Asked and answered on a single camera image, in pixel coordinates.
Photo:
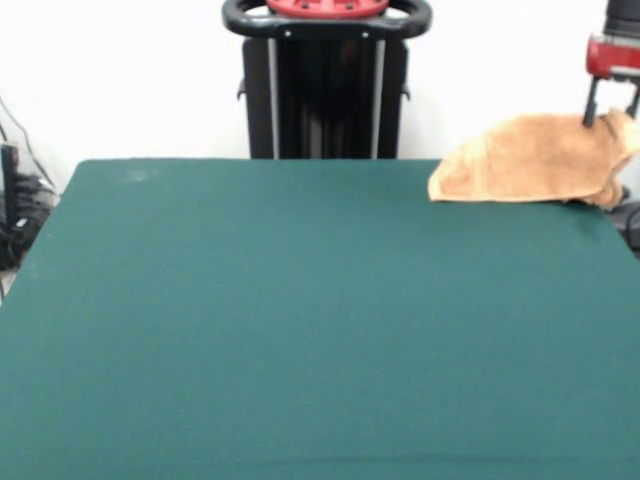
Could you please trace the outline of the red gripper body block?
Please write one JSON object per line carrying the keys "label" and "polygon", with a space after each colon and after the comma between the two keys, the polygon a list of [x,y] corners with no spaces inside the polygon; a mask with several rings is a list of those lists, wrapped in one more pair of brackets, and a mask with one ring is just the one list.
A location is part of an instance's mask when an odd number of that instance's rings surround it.
{"label": "red gripper body block", "polygon": [[592,35],[587,44],[586,70],[600,79],[639,80],[639,39]]}

